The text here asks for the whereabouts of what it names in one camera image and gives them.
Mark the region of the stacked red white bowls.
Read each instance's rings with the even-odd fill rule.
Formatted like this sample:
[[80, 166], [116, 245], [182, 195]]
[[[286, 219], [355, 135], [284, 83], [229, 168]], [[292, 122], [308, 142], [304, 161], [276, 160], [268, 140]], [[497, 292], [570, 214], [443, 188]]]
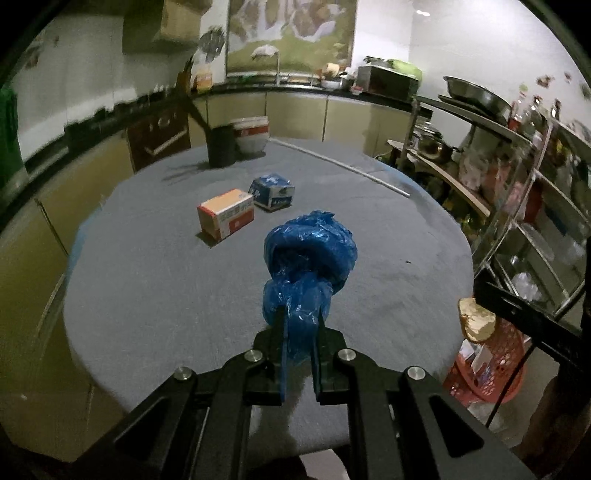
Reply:
[[270, 121], [267, 116], [232, 119], [230, 122], [239, 151], [245, 156], [262, 153], [270, 138]]

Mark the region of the black chopstick holder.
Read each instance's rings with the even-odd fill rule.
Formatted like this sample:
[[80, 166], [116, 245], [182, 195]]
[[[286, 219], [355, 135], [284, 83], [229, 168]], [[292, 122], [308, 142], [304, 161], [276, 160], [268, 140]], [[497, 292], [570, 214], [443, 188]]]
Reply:
[[235, 164], [236, 159], [238, 159], [238, 146], [235, 142], [233, 127], [231, 125], [222, 125], [211, 128], [188, 96], [181, 100], [181, 104], [187, 115], [197, 122], [197, 125], [204, 132], [209, 167], [218, 169]]

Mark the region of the waterfall landscape poster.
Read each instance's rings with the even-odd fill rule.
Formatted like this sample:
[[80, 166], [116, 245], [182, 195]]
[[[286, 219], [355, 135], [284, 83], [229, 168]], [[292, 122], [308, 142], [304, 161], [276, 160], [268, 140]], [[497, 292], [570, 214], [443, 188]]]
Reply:
[[270, 68], [269, 60], [252, 61], [256, 47], [280, 50], [280, 71], [315, 73], [328, 63], [351, 63], [356, 1], [231, 1], [228, 5], [226, 72]]

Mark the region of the small blue carton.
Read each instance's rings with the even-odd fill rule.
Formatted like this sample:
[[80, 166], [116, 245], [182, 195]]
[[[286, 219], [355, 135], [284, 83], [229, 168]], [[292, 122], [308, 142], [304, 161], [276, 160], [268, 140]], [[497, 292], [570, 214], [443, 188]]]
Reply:
[[259, 176], [249, 186], [253, 203], [266, 211], [273, 212], [287, 208], [293, 203], [296, 187], [290, 180], [272, 173]]

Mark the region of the kitchen faucet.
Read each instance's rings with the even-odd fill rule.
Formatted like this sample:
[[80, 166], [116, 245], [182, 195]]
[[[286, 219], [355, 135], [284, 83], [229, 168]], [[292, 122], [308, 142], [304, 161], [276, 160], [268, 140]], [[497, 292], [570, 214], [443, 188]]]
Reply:
[[276, 46], [273, 46], [271, 44], [263, 44], [262, 46], [256, 47], [256, 49], [252, 51], [252, 55], [250, 55], [250, 58], [252, 58], [252, 61], [273, 61], [273, 70], [270, 70], [270, 68], [259, 69], [259, 71], [257, 71], [256, 74], [259, 76], [273, 78], [273, 85], [280, 86], [280, 50], [277, 49]]

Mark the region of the metal storage rack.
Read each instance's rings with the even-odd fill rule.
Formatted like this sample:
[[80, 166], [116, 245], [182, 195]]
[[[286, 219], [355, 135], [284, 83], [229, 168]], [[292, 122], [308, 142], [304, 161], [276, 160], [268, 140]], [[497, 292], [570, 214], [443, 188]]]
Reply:
[[564, 319], [584, 295], [590, 244], [590, 132], [525, 87], [513, 103], [447, 76], [417, 96], [391, 163], [460, 224], [476, 279]]

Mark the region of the orange white small box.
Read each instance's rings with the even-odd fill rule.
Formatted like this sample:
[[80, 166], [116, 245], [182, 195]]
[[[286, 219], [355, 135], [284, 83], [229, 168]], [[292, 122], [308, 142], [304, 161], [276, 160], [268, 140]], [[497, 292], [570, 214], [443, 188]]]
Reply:
[[201, 231], [220, 242], [254, 220], [253, 196], [232, 189], [197, 206]]

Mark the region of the red plastic mesh basket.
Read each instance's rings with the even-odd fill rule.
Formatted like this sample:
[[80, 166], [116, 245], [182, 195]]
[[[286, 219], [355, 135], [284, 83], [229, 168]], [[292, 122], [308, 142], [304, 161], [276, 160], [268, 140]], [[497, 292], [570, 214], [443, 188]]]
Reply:
[[466, 407], [476, 402], [495, 404], [525, 353], [522, 333], [499, 319], [483, 344], [463, 342], [443, 386]]

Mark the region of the upper wall cabinets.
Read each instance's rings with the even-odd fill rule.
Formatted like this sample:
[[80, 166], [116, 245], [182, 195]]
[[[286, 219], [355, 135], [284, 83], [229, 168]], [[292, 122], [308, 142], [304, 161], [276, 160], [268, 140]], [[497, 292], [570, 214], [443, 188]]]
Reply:
[[135, 1], [123, 19], [125, 54], [162, 53], [197, 48], [200, 21], [211, 0]]

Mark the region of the blue plastic bag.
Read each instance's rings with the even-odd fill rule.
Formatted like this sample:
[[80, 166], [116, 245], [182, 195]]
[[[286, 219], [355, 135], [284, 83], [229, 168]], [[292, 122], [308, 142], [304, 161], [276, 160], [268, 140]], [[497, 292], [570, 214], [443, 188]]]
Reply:
[[332, 297], [355, 268], [353, 233], [334, 213], [315, 210], [273, 228], [264, 240], [263, 258], [270, 272], [263, 288], [263, 318], [273, 325], [283, 314], [287, 358], [301, 363], [311, 356]]

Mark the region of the white thin rod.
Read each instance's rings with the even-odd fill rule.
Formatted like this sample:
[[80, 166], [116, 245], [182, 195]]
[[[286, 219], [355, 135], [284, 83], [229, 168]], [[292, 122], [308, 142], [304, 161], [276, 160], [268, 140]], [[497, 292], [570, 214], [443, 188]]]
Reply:
[[309, 156], [315, 157], [315, 158], [317, 158], [319, 160], [328, 162], [328, 163], [330, 163], [332, 165], [338, 166], [339, 168], [342, 168], [342, 169], [344, 169], [346, 171], [352, 172], [353, 174], [362, 176], [363, 178], [366, 178], [366, 179], [368, 179], [368, 180], [370, 180], [370, 181], [372, 181], [372, 182], [374, 182], [374, 183], [376, 183], [378, 185], [381, 185], [381, 186], [387, 188], [388, 190], [390, 190], [390, 191], [392, 191], [392, 192], [394, 192], [394, 193], [396, 193], [398, 195], [401, 195], [401, 196], [403, 196], [403, 197], [405, 197], [407, 199], [409, 199], [411, 197], [410, 193], [408, 193], [407, 191], [403, 190], [402, 188], [399, 188], [397, 186], [394, 186], [393, 184], [390, 184], [390, 183], [386, 182], [385, 180], [382, 180], [382, 179], [380, 179], [380, 178], [378, 178], [378, 177], [376, 177], [376, 176], [374, 176], [374, 175], [372, 175], [370, 173], [363, 172], [362, 170], [360, 170], [360, 169], [358, 169], [356, 167], [353, 167], [353, 166], [351, 166], [349, 164], [342, 163], [341, 161], [336, 160], [335, 158], [329, 157], [329, 156], [324, 155], [324, 154], [320, 154], [318, 152], [309, 150], [307, 148], [300, 147], [300, 146], [294, 145], [293, 143], [286, 142], [286, 141], [283, 141], [283, 140], [279, 140], [279, 139], [276, 139], [276, 138], [273, 138], [273, 137], [270, 138], [269, 142], [270, 143], [273, 143], [273, 144], [276, 144], [276, 145], [279, 145], [279, 146], [281, 146], [283, 148], [294, 150], [294, 151], [303, 153], [304, 155], [309, 155]]

